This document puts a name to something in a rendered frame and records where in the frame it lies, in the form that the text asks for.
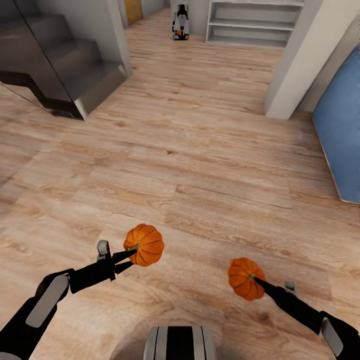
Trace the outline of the pumpkin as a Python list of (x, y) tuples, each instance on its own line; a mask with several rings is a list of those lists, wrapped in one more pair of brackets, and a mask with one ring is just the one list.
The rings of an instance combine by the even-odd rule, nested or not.
[(265, 289), (254, 278), (265, 279), (264, 272), (259, 266), (247, 257), (235, 258), (227, 270), (228, 283), (234, 292), (247, 301), (261, 299)]
[(134, 265), (148, 267), (160, 260), (165, 244), (155, 226), (142, 223), (127, 233), (123, 247), (126, 251), (137, 251), (129, 256)]

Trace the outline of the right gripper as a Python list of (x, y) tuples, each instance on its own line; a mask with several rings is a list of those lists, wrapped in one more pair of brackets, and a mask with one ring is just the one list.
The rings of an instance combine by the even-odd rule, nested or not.
[(263, 281), (262, 279), (256, 277), (254, 278), (254, 281), (265, 289), (265, 293), (274, 299), (279, 308), (300, 323), (304, 323), (304, 315), (308, 307), (307, 303), (300, 300), (297, 296), (286, 292), (286, 290), (281, 286), (274, 286), (267, 281)]

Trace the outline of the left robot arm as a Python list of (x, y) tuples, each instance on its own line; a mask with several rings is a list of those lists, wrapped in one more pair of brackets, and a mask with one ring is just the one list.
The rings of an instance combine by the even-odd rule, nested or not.
[[(117, 264), (137, 253), (136, 249), (114, 253), (109, 242), (101, 239), (97, 245), (96, 262), (85, 268), (73, 268), (46, 276), (7, 325), (0, 331), (0, 360), (29, 360), (52, 318), (57, 303), (67, 296), (104, 280), (116, 279), (115, 274), (133, 265), (131, 261)], [(117, 264), (117, 265), (115, 265)]]

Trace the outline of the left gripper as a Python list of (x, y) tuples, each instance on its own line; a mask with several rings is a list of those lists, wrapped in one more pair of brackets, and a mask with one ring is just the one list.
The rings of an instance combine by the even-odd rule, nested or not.
[(117, 252), (114, 253), (113, 256), (108, 252), (105, 254), (105, 259), (87, 265), (84, 269), (86, 285), (91, 287), (107, 279), (110, 279), (111, 281), (115, 280), (115, 274), (119, 274), (133, 265), (131, 261), (126, 261), (121, 264), (117, 263), (136, 253), (136, 249)]

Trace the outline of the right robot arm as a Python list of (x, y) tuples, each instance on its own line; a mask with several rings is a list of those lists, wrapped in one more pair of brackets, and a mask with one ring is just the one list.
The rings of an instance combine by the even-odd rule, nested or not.
[(304, 324), (317, 335), (320, 329), (329, 347), (335, 354), (336, 360), (360, 360), (360, 335), (358, 331), (348, 323), (328, 314), (325, 311), (317, 311), (307, 303), (300, 300), (296, 282), (285, 281), (285, 289), (274, 286), (267, 281), (254, 278), (272, 297), (279, 308)]

